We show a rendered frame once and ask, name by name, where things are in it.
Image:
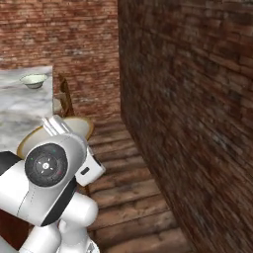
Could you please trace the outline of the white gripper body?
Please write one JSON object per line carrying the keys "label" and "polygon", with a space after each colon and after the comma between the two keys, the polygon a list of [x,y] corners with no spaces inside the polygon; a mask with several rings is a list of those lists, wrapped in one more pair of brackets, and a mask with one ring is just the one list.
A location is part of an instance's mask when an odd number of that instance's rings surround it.
{"label": "white gripper body", "polygon": [[72,132],[72,129],[58,115],[42,119],[42,126],[50,136]]}

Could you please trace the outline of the white bowl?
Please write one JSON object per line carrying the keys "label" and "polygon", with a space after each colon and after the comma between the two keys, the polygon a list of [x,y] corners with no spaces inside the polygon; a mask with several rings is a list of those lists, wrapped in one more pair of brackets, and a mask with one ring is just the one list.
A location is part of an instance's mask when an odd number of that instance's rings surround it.
{"label": "white bowl", "polygon": [[30,74],[23,76],[20,81],[29,89],[39,89],[46,79],[47,76],[45,74]]}

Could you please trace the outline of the brown counter base panel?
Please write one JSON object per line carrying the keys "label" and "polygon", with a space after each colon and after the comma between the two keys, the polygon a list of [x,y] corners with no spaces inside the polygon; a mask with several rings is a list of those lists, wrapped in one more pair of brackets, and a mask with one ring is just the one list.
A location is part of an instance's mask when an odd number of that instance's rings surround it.
{"label": "brown counter base panel", "polygon": [[29,224],[15,216],[0,211],[0,235],[19,250],[29,234]]}

